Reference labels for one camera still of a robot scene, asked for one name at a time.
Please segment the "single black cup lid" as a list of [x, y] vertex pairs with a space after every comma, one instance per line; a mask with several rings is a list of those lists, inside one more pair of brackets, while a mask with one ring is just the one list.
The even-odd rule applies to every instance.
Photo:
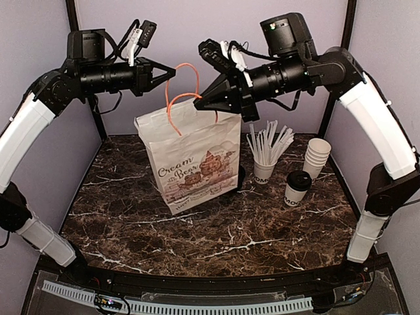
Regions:
[[312, 178], [306, 171], [296, 170], [288, 174], [286, 178], [290, 188], [296, 191], [307, 191], [312, 186]]

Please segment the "white paper takeout bag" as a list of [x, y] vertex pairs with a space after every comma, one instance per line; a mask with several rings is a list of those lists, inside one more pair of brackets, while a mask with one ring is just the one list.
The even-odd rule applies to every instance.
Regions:
[[241, 117], [198, 111], [199, 91], [167, 97], [164, 108], [136, 117], [157, 188], [176, 215], [238, 186]]

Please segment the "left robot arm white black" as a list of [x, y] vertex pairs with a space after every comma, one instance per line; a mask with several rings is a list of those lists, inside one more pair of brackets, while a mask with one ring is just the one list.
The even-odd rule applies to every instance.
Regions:
[[11, 178], [37, 137], [74, 99], [86, 102], [98, 93], [150, 92], [175, 76], [173, 68], [138, 54], [150, 44], [156, 24], [133, 24], [120, 44], [104, 29], [68, 34], [67, 57], [59, 69], [43, 74], [28, 89], [1, 133], [1, 228], [16, 233], [48, 255], [78, 286], [93, 280], [76, 249], [28, 209]]

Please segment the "single white paper cup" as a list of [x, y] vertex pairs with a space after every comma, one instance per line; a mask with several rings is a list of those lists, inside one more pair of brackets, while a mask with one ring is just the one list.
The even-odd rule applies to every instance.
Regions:
[[287, 184], [285, 188], [285, 195], [283, 198], [284, 203], [290, 207], [298, 206], [309, 189], [310, 186], [296, 188], [291, 186], [290, 184]]

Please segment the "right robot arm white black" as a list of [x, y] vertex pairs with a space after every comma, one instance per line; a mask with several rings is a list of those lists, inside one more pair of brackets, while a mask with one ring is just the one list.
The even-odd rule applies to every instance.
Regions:
[[391, 216], [419, 190], [419, 154], [375, 80], [345, 48], [318, 54], [301, 13], [264, 20], [261, 29], [268, 54], [265, 64], [256, 68], [245, 67], [242, 56], [247, 50], [236, 41], [207, 39], [199, 44], [199, 55], [219, 76], [194, 106], [257, 121], [257, 102], [277, 103], [285, 93], [313, 95], [322, 86], [354, 116], [382, 162], [371, 170], [347, 260], [335, 269], [335, 279], [348, 285], [359, 276], [359, 263], [366, 261]]

